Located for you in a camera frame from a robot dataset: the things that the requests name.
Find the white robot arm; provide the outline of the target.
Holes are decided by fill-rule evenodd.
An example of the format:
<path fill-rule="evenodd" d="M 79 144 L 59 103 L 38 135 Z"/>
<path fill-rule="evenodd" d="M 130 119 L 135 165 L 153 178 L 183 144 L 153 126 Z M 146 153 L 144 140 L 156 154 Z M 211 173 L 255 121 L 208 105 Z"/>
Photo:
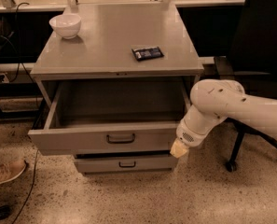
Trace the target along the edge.
<path fill-rule="evenodd" d="M 190 92 L 191 107 L 181 119 L 170 153 L 180 158 L 196 147 L 225 119 L 235 119 L 275 141 L 277 100 L 245 93 L 235 80 L 204 79 Z"/>

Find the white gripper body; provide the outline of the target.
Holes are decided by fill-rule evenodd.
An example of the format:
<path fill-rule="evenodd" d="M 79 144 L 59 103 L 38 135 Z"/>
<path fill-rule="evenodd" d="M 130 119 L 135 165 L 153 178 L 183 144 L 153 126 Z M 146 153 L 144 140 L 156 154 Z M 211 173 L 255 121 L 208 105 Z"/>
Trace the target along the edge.
<path fill-rule="evenodd" d="M 176 137 L 187 147 L 197 147 L 205 139 L 205 135 L 193 132 L 182 120 L 176 129 Z"/>

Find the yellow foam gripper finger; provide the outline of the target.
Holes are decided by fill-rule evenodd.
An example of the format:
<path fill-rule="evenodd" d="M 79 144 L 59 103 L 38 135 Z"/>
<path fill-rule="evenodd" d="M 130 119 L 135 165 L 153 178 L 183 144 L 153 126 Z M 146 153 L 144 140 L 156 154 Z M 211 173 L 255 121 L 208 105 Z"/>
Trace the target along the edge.
<path fill-rule="evenodd" d="M 180 158 L 189 152 L 189 147 L 186 146 L 181 140 L 175 139 L 171 147 L 170 153 L 176 157 Z"/>

